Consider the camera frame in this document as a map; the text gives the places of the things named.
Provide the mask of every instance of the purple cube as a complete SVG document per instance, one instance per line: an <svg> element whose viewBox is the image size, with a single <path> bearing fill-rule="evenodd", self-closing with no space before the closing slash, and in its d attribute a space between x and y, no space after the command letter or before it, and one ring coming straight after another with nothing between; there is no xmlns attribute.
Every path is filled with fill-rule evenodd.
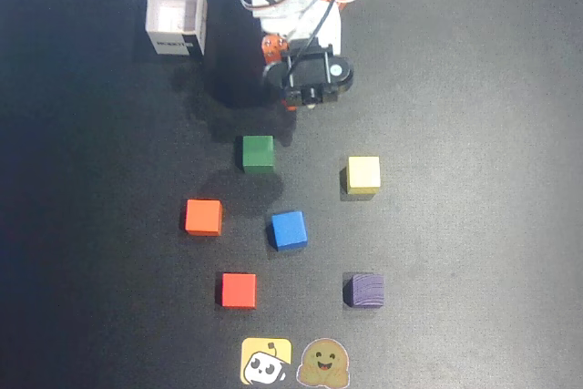
<svg viewBox="0 0 583 389"><path fill-rule="evenodd" d="M351 279L352 307L378 309L384 305L384 276L358 273Z"/></svg>

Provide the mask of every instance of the blue cube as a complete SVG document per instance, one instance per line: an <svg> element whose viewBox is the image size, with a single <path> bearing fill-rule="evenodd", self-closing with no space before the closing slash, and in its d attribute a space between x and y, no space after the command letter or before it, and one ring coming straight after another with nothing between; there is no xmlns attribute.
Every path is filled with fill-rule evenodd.
<svg viewBox="0 0 583 389"><path fill-rule="evenodd" d="M308 246L306 224L301 211L274 214L271 217L277 251L295 250Z"/></svg>

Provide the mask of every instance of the sticker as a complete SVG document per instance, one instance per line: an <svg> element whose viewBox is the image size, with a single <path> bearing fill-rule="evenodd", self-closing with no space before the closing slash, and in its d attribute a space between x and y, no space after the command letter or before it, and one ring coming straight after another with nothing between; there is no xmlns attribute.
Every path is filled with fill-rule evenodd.
<svg viewBox="0 0 583 389"><path fill-rule="evenodd" d="M285 380L292 364L292 344L287 339L250 337L240 353L240 380L264 386Z"/></svg>
<svg viewBox="0 0 583 389"><path fill-rule="evenodd" d="M339 77L343 73L343 68L338 64L333 64L330 66L330 73L335 77Z"/></svg>
<svg viewBox="0 0 583 389"><path fill-rule="evenodd" d="M348 353L333 339L313 341L302 354L296 375L298 383L308 387L343 389L350 384Z"/></svg>

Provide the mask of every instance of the emoji sticker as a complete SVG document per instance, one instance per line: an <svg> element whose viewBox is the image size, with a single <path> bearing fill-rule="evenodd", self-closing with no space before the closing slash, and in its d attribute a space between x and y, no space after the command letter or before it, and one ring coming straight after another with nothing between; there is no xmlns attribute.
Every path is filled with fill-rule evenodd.
<svg viewBox="0 0 583 389"><path fill-rule="evenodd" d="M281 382L291 363L292 344L287 339L250 337L241 346L240 380L251 386Z"/></svg>
<svg viewBox="0 0 583 389"><path fill-rule="evenodd" d="M318 339L310 343L303 351L297 379L299 383L309 387L348 387L348 353L333 339Z"/></svg>

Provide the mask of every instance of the orange cube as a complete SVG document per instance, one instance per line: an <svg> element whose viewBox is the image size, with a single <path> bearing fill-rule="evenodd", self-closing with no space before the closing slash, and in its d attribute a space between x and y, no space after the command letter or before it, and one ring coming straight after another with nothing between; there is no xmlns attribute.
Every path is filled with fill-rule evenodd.
<svg viewBox="0 0 583 389"><path fill-rule="evenodd" d="M256 308L257 276L254 273L223 273L222 306L231 309Z"/></svg>
<svg viewBox="0 0 583 389"><path fill-rule="evenodd" d="M219 200L188 200L185 230L193 236L220 236L222 205Z"/></svg>

